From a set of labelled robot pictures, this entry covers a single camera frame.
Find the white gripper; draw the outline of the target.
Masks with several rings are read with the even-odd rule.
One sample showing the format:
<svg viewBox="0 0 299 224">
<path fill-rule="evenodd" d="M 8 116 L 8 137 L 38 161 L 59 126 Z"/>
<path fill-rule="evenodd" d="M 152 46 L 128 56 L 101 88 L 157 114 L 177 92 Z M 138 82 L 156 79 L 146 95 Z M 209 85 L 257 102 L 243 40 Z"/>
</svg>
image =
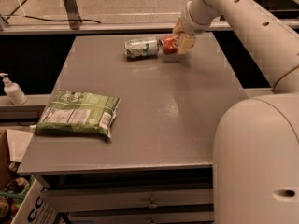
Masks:
<svg viewBox="0 0 299 224">
<path fill-rule="evenodd" d="M 219 12 L 203 0 L 188 2 L 172 29 L 173 34 L 181 33 L 178 39 L 178 54 L 185 54 L 191 49 L 196 41 L 194 35 L 203 33 L 218 16 Z"/>
</svg>

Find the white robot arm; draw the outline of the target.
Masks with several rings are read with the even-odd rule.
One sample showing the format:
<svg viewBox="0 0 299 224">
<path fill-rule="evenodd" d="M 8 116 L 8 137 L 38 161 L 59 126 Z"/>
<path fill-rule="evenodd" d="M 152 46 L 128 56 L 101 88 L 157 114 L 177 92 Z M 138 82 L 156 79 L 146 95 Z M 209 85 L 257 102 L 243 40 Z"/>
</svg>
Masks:
<svg viewBox="0 0 299 224">
<path fill-rule="evenodd" d="M 192 0 L 176 31 L 222 16 L 272 91 L 233 105 L 213 145 L 215 224 L 299 224 L 299 37 L 253 0 Z"/>
</svg>

